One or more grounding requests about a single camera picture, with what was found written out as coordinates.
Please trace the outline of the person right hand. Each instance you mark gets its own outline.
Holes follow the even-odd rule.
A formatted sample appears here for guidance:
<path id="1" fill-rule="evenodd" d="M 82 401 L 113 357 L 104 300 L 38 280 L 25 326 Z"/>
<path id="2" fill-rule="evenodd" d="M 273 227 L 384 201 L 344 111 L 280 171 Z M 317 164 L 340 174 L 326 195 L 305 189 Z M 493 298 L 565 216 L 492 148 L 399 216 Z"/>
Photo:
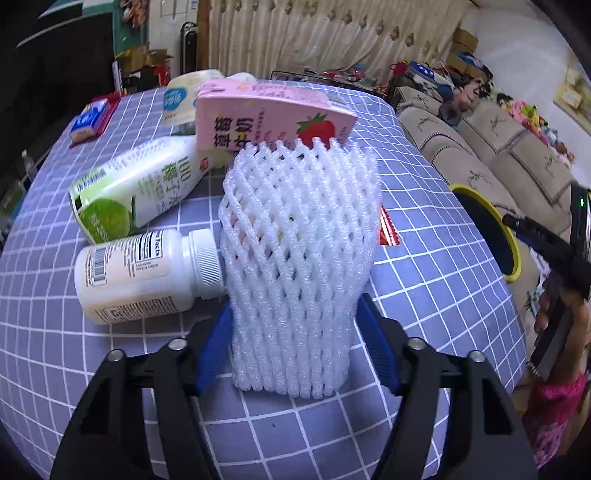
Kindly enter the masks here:
<path id="1" fill-rule="evenodd" d="M 535 317 L 538 339 L 532 363 L 542 381 L 570 385 L 584 370 L 589 308 L 577 291 L 564 287 L 557 274 L 544 281 L 543 289 Z"/>

